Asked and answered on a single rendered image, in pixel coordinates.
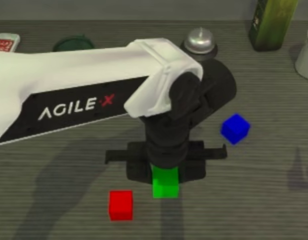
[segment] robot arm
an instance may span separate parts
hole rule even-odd
[[[164,38],[108,49],[0,52],[0,145],[125,114],[169,112],[170,89],[188,73],[203,79],[203,67]]]

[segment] red and white package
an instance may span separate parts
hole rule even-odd
[[[18,34],[0,33],[0,51],[15,52],[20,41],[21,41],[21,38]]]

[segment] silver metal object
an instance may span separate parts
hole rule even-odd
[[[295,62],[295,69],[299,75],[308,79],[308,31],[305,44]]]
[[[213,34],[203,27],[190,31],[184,41],[184,47],[193,54],[208,54],[215,46]]]

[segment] agile x logo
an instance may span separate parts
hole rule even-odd
[[[95,109],[97,103],[99,103],[100,106],[104,108],[105,106],[111,105],[113,103],[114,97],[115,94],[113,93],[111,95],[105,96],[104,99],[100,99],[99,101],[97,97],[91,97],[88,98],[83,104],[80,100],[71,101],[70,103],[60,103],[56,105],[52,110],[47,106],[44,108],[43,112],[40,114],[37,120],[41,121],[46,118],[51,119],[53,117],[91,111]]]

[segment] red cube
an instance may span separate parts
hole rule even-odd
[[[111,221],[133,220],[133,192],[131,190],[109,191],[108,215]]]

